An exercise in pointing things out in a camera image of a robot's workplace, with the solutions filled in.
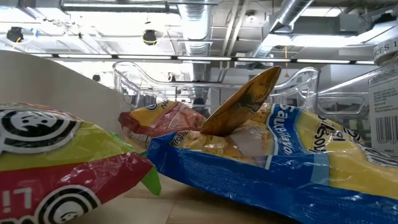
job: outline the table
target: table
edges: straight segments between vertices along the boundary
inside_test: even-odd
[[[126,194],[68,224],[247,224],[298,223],[260,208],[194,189],[160,175],[162,195],[141,183]]]

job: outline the black and white logo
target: black and white logo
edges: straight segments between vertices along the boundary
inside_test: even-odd
[[[71,140],[79,125],[43,111],[0,110],[0,153],[52,151]]]
[[[154,110],[157,109],[157,107],[158,107],[158,104],[156,103],[156,104],[154,104],[154,105],[146,106],[145,108],[146,108],[147,110],[149,110],[149,111],[154,111]]]
[[[94,192],[81,185],[68,185],[54,190],[37,207],[38,224],[61,224],[101,205]]]

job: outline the ceiling light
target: ceiling light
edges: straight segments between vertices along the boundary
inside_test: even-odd
[[[170,60],[171,56],[161,55],[119,55],[121,59],[154,59],[154,60]]]
[[[336,17],[344,9],[344,7],[308,7],[301,16]]]
[[[65,3],[64,7],[115,7],[115,8],[132,8],[132,7],[142,7],[140,4],[91,4],[91,3]],[[145,8],[158,8],[159,5],[146,4]],[[171,9],[177,9],[176,6],[169,6]]]
[[[37,57],[52,57],[52,54],[31,54],[33,56],[37,56]]]
[[[357,65],[374,65],[372,61],[356,61],[355,64]]]
[[[284,58],[238,58],[241,62],[290,62],[291,59]]]
[[[317,59],[297,59],[300,63],[349,63],[349,60],[317,60]]]
[[[61,58],[112,58],[112,55],[60,54]]]
[[[178,56],[179,60],[215,60],[215,61],[230,61],[230,57],[195,57],[195,56]]]
[[[350,37],[340,35],[297,35],[292,45],[297,47],[344,47],[350,44]]]

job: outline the chip bag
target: chip bag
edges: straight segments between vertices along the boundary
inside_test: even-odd
[[[172,179],[303,223],[397,223],[398,161],[335,122],[265,104],[225,137],[180,131],[147,157]]]
[[[135,186],[152,164],[95,124],[0,105],[0,223],[65,223]]]
[[[206,118],[181,102],[163,101],[158,104],[122,112],[119,122],[124,135],[136,147],[147,149],[153,137],[174,131],[199,131]]]

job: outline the yellow chip bag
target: yellow chip bag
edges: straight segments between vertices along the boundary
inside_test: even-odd
[[[303,223],[398,222],[398,160],[293,106],[265,104],[225,137],[154,138],[147,157],[177,181]]]

